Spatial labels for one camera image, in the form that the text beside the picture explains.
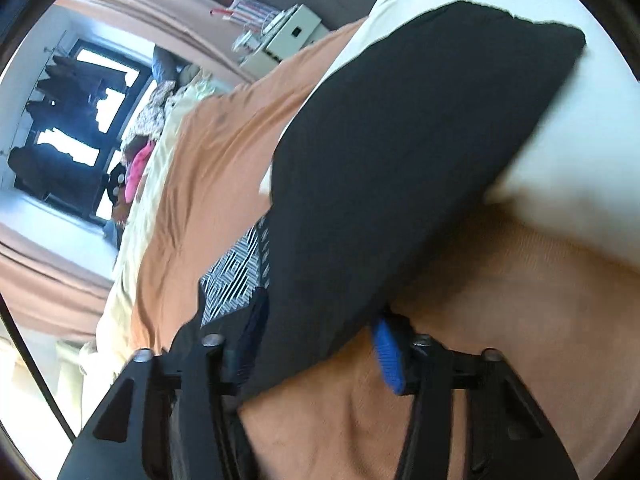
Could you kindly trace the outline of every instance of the white furniture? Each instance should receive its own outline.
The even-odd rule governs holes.
[[[267,25],[258,38],[259,46],[240,64],[260,79],[296,52],[328,34],[320,18],[304,5],[284,10]]]

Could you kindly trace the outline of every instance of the blue gripper pad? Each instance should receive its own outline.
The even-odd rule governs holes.
[[[402,352],[398,343],[388,323],[383,319],[371,325],[371,332],[385,383],[393,393],[401,395],[404,392],[406,378],[402,368]]]

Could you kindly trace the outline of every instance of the curtain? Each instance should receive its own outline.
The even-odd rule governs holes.
[[[57,0],[60,6],[151,41],[236,86],[254,78],[231,46],[242,28],[211,15],[212,0]]]
[[[110,288],[110,280],[0,224],[0,290],[19,326],[89,341]]]

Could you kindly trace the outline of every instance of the brown blanket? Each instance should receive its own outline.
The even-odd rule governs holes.
[[[140,268],[134,346],[168,347],[195,313],[199,277],[268,208],[258,185],[281,130],[356,28],[185,120]],[[496,208],[470,215],[394,309],[452,348],[503,350],[582,479],[600,471],[640,410],[640,275]],[[268,478],[386,480],[409,406],[383,384],[363,331],[241,417]],[[463,429],[456,409],[451,478],[460,478]]]

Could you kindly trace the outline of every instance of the folded black garment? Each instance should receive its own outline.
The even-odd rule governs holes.
[[[274,154],[270,313],[242,399],[328,358],[379,314],[481,201],[584,43],[576,28],[460,1],[318,87]],[[207,331],[233,345],[240,325]]]

